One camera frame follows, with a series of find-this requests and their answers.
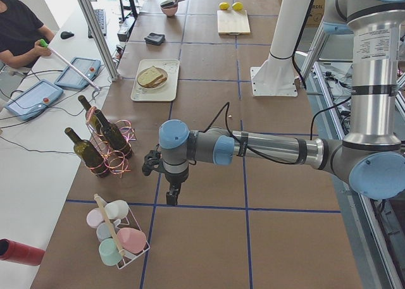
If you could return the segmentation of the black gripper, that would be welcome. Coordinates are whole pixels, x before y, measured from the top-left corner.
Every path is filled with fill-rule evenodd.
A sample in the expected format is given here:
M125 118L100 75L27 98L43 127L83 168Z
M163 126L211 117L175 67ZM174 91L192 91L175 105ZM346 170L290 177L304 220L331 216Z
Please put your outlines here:
M150 150L144 157L142 174L149 176L153 171L164 174L169 182L169 191L166 193L166 204L169 206L178 205L178 195L181 191L182 183L189 176L189 163L185 161L179 165L171 165L163 160L162 152L156 147Z

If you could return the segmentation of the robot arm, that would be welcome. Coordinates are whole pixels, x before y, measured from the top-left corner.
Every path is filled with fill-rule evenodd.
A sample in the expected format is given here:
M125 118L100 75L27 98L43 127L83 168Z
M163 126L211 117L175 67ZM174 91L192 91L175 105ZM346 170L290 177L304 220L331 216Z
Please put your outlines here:
M180 119L190 128L208 125L278 136L308 138L313 97L255 97L250 66L269 50L279 12L278 0L242 0L251 35L216 31L222 0L182 4L180 81L172 104L148 104L148 117ZM181 208L222 211L329 211L339 209L331 177L309 166L287 166L257 158L234 158L228 166L194 163L178 199Z

